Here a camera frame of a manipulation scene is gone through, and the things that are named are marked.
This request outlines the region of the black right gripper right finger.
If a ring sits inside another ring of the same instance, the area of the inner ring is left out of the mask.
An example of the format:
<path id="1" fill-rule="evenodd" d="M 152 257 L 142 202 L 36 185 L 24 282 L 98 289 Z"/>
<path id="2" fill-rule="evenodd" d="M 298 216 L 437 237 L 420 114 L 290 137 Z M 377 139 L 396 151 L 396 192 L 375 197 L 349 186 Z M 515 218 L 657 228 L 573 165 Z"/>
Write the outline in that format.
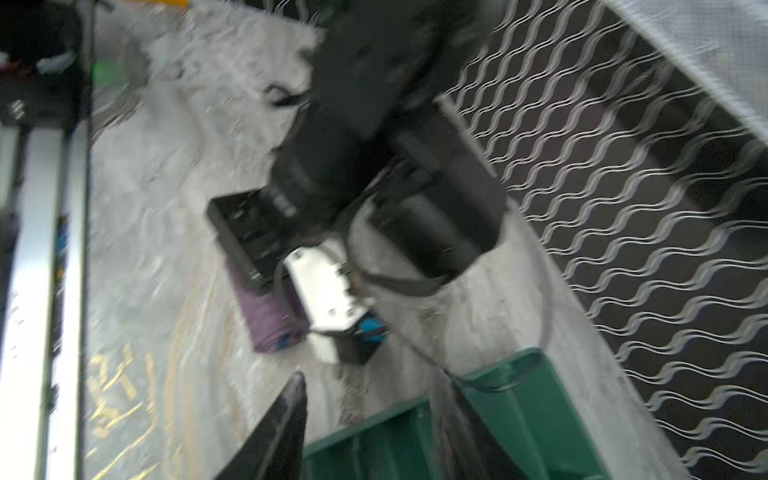
<path id="1" fill-rule="evenodd" d="M 438 470 L 443 479 L 525 479 L 457 383 L 435 374 L 431 412 Z"/>

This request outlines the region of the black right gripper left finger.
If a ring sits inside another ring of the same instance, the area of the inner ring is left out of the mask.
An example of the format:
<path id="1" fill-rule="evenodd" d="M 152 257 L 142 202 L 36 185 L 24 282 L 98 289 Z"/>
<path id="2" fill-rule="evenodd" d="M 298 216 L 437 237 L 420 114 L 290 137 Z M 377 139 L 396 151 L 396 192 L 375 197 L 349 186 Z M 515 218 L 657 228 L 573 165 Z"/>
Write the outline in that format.
<path id="1" fill-rule="evenodd" d="M 305 376 L 294 372 L 216 479 L 299 479 L 307 404 Z"/>

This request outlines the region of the purple sock tan toe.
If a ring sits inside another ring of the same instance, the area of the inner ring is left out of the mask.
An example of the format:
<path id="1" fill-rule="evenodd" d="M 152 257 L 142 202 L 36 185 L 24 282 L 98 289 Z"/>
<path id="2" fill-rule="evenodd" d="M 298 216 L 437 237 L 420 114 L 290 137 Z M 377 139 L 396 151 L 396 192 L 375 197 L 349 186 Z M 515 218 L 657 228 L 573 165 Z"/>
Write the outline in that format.
<path id="1" fill-rule="evenodd" d="M 260 294 L 248 287 L 231 260 L 226 260 L 225 265 L 254 351 L 272 354 L 306 340 L 308 322 L 289 282 L 286 286 L 289 298 L 298 308 L 298 320 L 288 318 L 288 313 L 273 293 Z"/>

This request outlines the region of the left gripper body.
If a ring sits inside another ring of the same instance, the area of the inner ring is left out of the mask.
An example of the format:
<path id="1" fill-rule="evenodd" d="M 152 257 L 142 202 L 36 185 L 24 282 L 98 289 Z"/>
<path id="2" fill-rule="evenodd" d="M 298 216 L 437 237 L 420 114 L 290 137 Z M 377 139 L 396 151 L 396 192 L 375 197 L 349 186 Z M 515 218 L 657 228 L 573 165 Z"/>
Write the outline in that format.
<path id="1" fill-rule="evenodd" d="M 324 200 L 316 193 L 261 188 L 210 199 L 206 215 L 245 287 L 272 291 L 278 262 L 322 236 Z"/>

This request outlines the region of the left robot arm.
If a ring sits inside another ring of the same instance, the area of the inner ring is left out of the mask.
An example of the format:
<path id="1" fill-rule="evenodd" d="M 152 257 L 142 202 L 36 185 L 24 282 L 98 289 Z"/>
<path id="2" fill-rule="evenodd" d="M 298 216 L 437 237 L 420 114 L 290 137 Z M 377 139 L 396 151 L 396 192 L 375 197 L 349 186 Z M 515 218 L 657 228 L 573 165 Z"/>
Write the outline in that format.
<path id="1" fill-rule="evenodd" d="M 273 291 L 288 255 L 337 235 L 351 241 L 361 207 L 417 269 L 406 279 L 345 270 L 367 285 L 428 297 L 500 236 L 506 197 L 444 114 L 453 87 L 499 25 L 500 1 L 296 1 L 258 8 L 312 23 L 308 88 L 271 84 L 274 107 L 296 117 L 275 148 L 266 185 L 210 200 L 207 215 L 235 277 Z"/>

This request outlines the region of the green compartment tray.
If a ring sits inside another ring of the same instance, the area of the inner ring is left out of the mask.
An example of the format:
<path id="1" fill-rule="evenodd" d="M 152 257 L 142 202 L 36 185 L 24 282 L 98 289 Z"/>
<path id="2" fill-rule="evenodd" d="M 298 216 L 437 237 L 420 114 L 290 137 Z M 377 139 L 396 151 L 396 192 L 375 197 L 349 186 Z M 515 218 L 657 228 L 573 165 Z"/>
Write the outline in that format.
<path id="1" fill-rule="evenodd" d="M 500 446 L 531 479 L 606 479 L 609 476 L 580 416 L 544 353 L 529 348 L 474 373 L 497 384 L 526 368 L 513 390 L 463 393 Z M 419 398 L 308 444 L 304 479 L 436 479 L 429 402 Z"/>

